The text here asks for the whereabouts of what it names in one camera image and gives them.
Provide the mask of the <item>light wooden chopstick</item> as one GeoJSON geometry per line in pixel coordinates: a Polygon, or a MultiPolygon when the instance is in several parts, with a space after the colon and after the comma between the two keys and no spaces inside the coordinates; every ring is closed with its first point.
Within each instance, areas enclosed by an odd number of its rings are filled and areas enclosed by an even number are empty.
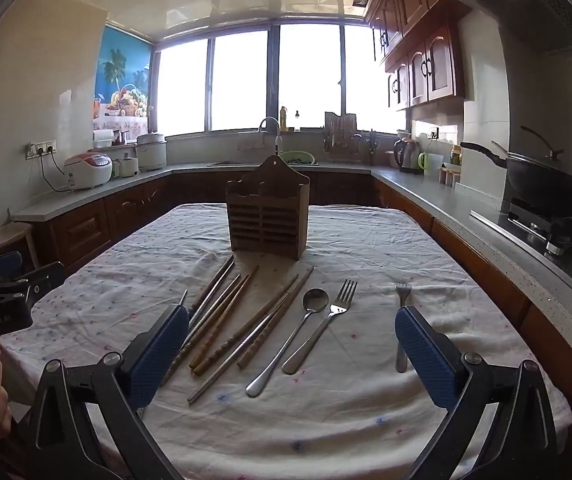
{"type": "Polygon", "coordinates": [[[205,316],[197,323],[197,325],[190,331],[187,337],[187,342],[182,345],[178,356],[173,360],[169,370],[162,378],[161,385],[164,386],[166,382],[172,377],[174,372],[178,369],[182,361],[193,351],[194,347],[201,340],[203,336],[210,330],[211,326],[216,322],[219,316],[223,313],[225,308],[231,302],[234,294],[238,291],[240,284],[242,284],[242,277],[237,274],[231,284],[222,292],[218,299],[211,306],[205,316]]]}

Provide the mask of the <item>dark metal chopstick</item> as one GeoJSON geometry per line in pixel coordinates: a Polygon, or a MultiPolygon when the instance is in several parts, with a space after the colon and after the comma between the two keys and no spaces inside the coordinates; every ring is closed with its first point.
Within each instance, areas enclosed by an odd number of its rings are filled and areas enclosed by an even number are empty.
{"type": "Polygon", "coordinates": [[[230,255],[228,257],[228,260],[226,260],[222,264],[222,266],[220,266],[220,269],[216,271],[214,277],[210,281],[208,281],[207,285],[198,295],[194,304],[188,311],[188,313],[190,314],[190,327],[193,327],[197,323],[199,317],[201,316],[202,310],[205,309],[206,305],[210,301],[211,296],[220,286],[221,281],[225,278],[225,275],[228,274],[228,271],[231,270],[233,264],[234,264],[234,256],[230,255]]]}

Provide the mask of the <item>wooden chopstick carved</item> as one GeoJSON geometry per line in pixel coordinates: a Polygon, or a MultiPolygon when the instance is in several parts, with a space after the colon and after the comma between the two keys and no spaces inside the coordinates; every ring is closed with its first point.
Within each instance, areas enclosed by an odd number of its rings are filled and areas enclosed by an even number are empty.
{"type": "Polygon", "coordinates": [[[256,312],[241,328],[236,330],[236,332],[228,337],[223,344],[220,344],[216,350],[208,354],[205,358],[201,359],[197,365],[192,367],[193,374],[196,376],[201,376],[205,373],[208,368],[213,365],[218,359],[222,358],[228,350],[233,348],[234,344],[237,344],[242,340],[243,336],[246,336],[254,326],[256,326],[262,318],[265,317],[277,304],[277,301],[282,298],[286,292],[292,287],[299,275],[296,274],[286,285],[284,285],[275,295],[269,300],[258,312],[256,312]]]}

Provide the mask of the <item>brown wooden chopstick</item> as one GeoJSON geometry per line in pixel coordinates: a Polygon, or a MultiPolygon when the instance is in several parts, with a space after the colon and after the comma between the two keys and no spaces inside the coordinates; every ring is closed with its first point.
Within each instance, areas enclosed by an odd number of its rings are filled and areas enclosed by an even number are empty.
{"type": "Polygon", "coordinates": [[[193,373],[196,373],[197,367],[205,361],[211,346],[213,345],[216,338],[218,338],[221,330],[223,330],[226,321],[232,314],[236,304],[239,302],[240,297],[243,296],[248,284],[252,281],[258,270],[259,267],[256,266],[254,270],[252,270],[246,276],[246,278],[243,279],[242,284],[237,287],[236,292],[234,292],[234,294],[231,296],[231,299],[228,300],[228,303],[226,304],[222,313],[216,318],[216,322],[214,323],[212,330],[210,330],[208,333],[204,343],[201,345],[199,352],[196,354],[194,359],[190,361],[190,369],[193,373]]]}

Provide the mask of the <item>steel chopstick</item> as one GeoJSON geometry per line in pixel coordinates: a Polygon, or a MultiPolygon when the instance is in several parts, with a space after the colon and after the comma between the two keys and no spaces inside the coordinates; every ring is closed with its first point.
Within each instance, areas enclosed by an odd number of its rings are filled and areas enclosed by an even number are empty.
{"type": "Polygon", "coordinates": [[[218,379],[219,377],[246,351],[246,349],[254,342],[262,330],[269,324],[271,318],[276,315],[280,307],[283,307],[286,299],[290,297],[295,287],[286,292],[283,298],[278,300],[277,306],[274,307],[264,318],[257,324],[255,328],[234,348],[230,355],[212,372],[212,374],[204,381],[204,383],[195,390],[188,398],[187,403],[194,404],[218,379]]]}

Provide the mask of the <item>steel fork long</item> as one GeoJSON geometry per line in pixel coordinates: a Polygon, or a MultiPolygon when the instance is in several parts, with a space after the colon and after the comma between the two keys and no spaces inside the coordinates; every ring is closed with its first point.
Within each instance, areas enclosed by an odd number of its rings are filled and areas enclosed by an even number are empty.
{"type": "Polygon", "coordinates": [[[333,322],[333,319],[345,314],[350,309],[357,288],[358,282],[356,280],[344,281],[335,300],[329,306],[328,315],[326,315],[315,331],[282,365],[282,372],[284,374],[293,375],[300,369],[301,365],[307,359],[307,356],[326,331],[326,328],[333,322]]]}

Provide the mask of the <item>steel spoon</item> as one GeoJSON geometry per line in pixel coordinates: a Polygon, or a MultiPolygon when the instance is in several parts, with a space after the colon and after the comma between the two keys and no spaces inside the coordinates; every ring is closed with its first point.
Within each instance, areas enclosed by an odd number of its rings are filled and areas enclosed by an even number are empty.
{"type": "Polygon", "coordinates": [[[307,320],[312,315],[322,312],[328,305],[328,293],[322,288],[311,288],[303,295],[302,305],[304,315],[300,322],[284,341],[280,350],[278,350],[275,353],[275,356],[272,357],[272,360],[266,364],[266,367],[262,372],[248,384],[245,389],[246,396],[249,396],[250,398],[260,396],[266,384],[269,382],[274,370],[277,368],[277,365],[280,364],[280,360],[295,340],[300,330],[303,328],[303,325],[306,324],[307,320]]]}

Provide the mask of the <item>wooden cabinets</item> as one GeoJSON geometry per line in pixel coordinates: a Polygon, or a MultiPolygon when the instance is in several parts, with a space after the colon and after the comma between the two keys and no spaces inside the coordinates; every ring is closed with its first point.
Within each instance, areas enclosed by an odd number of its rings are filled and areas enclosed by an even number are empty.
{"type": "Polygon", "coordinates": [[[388,77],[394,110],[465,95],[457,23],[470,7],[457,0],[370,0],[367,25],[388,77]]]}
{"type": "MultiPolygon", "coordinates": [[[[181,204],[223,202],[225,183],[246,170],[243,165],[168,167],[92,190],[46,193],[10,218],[53,235],[60,216],[74,216],[79,208],[130,188],[161,188],[161,197],[141,207],[134,220],[143,224],[181,204]]],[[[393,169],[322,165],[302,171],[312,179],[315,205],[377,206],[411,216],[510,320],[572,409],[572,278],[550,259],[492,229],[494,209],[393,169]]]]}

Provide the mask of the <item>small white cooker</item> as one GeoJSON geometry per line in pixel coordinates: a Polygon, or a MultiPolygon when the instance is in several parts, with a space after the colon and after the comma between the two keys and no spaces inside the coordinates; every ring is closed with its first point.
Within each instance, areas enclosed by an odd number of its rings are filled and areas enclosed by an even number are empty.
{"type": "Polygon", "coordinates": [[[130,178],[136,176],[140,172],[138,159],[129,154],[125,154],[123,158],[114,159],[114,174],[116,178],[130,178]]]}

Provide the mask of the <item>white floral tablecloth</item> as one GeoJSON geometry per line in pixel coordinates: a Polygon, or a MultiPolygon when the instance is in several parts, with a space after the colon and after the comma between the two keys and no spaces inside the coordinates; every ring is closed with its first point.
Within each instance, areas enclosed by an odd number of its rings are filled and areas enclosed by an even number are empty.
{"type": "MultiPolygon", "coordinates": [[[[33,310],[28,330],[4,336],[5,365],[36,384],[44,365],[97,362],[122,351],[178,302],[192,302],[231,255],[222,205],[174,208],[72,274],[33,310]]],[[[194,404],[200,379],[180,367],[146,408],[144,422],[187,479],[397,479],[440,422],[414,372],[396,371],[397,282],[462,351],[515,366],[531,350],[474,280],[417,223],[393,209],[314,207],[298,261],[238,254],[234,274],[259,270],[226,321],[233,335],[296,274],[336,295],[358,288],[348,312],[326,328],[300,369],[284,362],[322,323],[312,315],[260,396],[245,389],[303,317],[290,306],[250,364],[230,367],[194,404]]]]}

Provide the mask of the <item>tropical fruit poster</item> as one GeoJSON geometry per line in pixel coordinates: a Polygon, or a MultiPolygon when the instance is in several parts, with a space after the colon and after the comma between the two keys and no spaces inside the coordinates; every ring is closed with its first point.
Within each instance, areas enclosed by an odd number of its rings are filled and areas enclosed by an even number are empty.
{"type": "Polygon", "coordinates": [[[104,28],[95,76],[95,130],[118,130],[123,143],[147,132],[152,45],[115,27],[104,28]]]}

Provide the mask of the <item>black wok with lid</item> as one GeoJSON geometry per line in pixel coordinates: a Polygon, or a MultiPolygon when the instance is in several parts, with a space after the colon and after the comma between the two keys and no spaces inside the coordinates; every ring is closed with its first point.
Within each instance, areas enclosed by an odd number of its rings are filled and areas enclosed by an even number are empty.
{"type": "Polygon", "coordinates": [[[483,154],[495,166],[505,169],[507,180],[516,196],[536,209],[540,216],[572,218],[572,174],[567,174],[556,166],[563,150],[553,148],[536,130],[526,126],[520,128],[546,145],[551,162],[541,162],[515,152],[506,152],[501,157],[483,145],[466,141],[461,143],[461,148],[483,154]]]}

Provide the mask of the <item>green white pitcher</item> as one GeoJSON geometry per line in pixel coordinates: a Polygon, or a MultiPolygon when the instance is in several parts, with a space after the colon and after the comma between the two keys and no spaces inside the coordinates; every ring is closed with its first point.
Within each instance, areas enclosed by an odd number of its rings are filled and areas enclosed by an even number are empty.
{"type": "Polygon", "coordinates": [[[423,152],[417,157],[417,165],[423,170],[426,177],[438,178],[442,164],[443,156],[440,154],[423,152]]]}

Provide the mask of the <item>green colander basket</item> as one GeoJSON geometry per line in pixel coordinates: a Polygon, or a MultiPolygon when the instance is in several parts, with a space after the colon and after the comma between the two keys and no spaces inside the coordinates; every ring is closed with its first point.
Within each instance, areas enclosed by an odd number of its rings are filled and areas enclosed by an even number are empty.
{"type": "Polygon", "coordinates": [[[280,154],[280,158],[288,165],[314,165],[315,157],[306,151],[287,151],[280,154]]]}

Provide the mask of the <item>knife block rack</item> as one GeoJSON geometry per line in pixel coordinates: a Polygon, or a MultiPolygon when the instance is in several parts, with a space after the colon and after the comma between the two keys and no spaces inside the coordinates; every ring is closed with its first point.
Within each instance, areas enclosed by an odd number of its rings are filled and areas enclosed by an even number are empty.
{"type": "Polygon", "coordinates": [[[324,151],[326,153],[349,151],[353,146],[353,136],[358,132],[356,114],[337,115],[326,112],[324,120],[324,151]]]}

